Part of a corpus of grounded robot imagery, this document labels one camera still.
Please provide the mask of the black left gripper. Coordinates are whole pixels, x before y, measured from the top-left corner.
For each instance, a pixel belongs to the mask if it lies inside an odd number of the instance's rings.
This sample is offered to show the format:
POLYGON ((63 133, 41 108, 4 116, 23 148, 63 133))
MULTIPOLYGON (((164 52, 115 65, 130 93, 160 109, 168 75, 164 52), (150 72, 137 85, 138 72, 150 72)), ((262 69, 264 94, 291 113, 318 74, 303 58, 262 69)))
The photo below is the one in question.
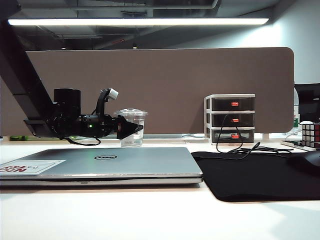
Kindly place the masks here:
POLYGON ((100 114, 98 137, 102 138, 116 134, 117 139, 123 140, 141 131, 143 128, 143 125, 127 121, 122 115, 112 117, 109 114, 100 114))

